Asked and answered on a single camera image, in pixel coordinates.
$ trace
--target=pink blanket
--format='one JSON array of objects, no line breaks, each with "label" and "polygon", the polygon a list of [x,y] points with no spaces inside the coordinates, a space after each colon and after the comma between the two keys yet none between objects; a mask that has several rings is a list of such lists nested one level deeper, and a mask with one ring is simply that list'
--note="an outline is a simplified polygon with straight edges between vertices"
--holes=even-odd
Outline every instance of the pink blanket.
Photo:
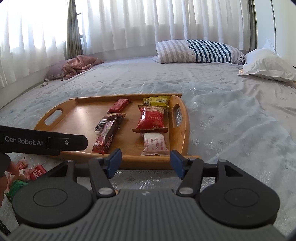
[{"label": "pink blanket", "polygon": [[75,75],[91,69],[92,66],[103,62],[104,61],[91,56],[78,55],[63,66],[64,78],[62,80],[68,80]]}]

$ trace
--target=white bed sheet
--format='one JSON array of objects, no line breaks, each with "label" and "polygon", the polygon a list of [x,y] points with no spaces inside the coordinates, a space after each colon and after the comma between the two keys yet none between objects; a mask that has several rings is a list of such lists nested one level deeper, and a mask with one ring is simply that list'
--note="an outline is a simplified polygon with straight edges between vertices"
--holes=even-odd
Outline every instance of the white bed sheet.
[{"label": "white bed sheet", "polygon": [[[189,155],[215,163],[228,159],[273,188],[281,199],[275,226],[284,234],[296,227],[295,84],[237,76],[235,64],[158,64],[151,58],[106,62],[66,80],[49,82],[23,94],[0,110],[0,124],[34,128],[55,105],[72,97],[126,93],[183,93],[190,118]],[[10,154],[18,161],[20,154]],[[47,157],[25,155],[30,165],[48,170],[58,164]],[[90,188],[87,179],[81,183]],[[204,180],[203,187],[213,183]],[[115,188],[174,188],[173,171],[119,171]],[[0,219],[17,226],[4,200]]]}]

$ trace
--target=navy striped pillowcase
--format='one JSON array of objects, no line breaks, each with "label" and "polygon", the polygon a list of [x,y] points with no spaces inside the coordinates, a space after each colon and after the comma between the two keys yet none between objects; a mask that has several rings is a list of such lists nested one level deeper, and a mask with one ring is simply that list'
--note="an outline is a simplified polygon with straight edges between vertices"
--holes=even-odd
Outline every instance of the navy striped pillowcase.
[{"label": "navy striped pillowcase", "polygon": [[230,45],[200,39],[158,42],[156,49],[158,56],[153,59],[161,64],[174,62],[243,64],[245,60],[244,54]]}]

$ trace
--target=white sheer curtain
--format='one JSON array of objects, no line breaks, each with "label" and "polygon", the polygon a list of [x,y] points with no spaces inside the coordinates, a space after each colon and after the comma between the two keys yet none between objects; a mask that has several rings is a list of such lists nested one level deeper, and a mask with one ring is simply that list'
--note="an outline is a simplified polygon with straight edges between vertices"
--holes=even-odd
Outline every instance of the white sheer curtain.
[{"label": "white sheer curtain", "polygon": [[76,0],[86,54],[170,39],[250,47],[247,0]]},{"label": "white sheer curtain", "polygon": [[65,0],[0,4],[0,88],[64,60]]}]

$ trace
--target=tray handle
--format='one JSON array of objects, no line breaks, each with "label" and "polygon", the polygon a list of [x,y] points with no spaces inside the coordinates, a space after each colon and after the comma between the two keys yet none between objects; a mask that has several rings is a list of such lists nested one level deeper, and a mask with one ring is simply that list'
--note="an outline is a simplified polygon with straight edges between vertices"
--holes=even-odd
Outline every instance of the tray handle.
[{"label": "tray handle", "polygon": [[[170,97],[168,111],[169,117],[169,136],[170,136],[170,150],[177,150],[183,156],[187,155],[189,144],[189,116],[185,104],[178,96],[172,95]],[[180,108],[182,115],[182,122],[177,126],[176,110]]]},{"label": "tray handle", "polygon": [[[34,130],[51,131],[76,105],[77,102],[74,99],[57,105],[42,117],[35,126]],[[60,110],[62,113],[50,125],[45,124],[45,121],[57,110]]]}]

